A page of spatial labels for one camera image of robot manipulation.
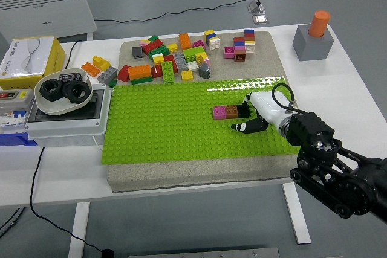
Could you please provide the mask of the white and black right hand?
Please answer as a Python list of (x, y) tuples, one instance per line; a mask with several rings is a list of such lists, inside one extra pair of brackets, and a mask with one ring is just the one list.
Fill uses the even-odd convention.
[(273, 99), (271, 92), (248, 93), (241, 104), (242, 108), (248, 109), (249, 103), (255, 109), (257, 117), (240, 124), (232, 124), (231, 128), (233, 130), (244, 134), (252, 134), (267, 130), (269, 124), (273, 123), (278, 133), (283, 137), (286, 136), (293, 112), (280, 107)]

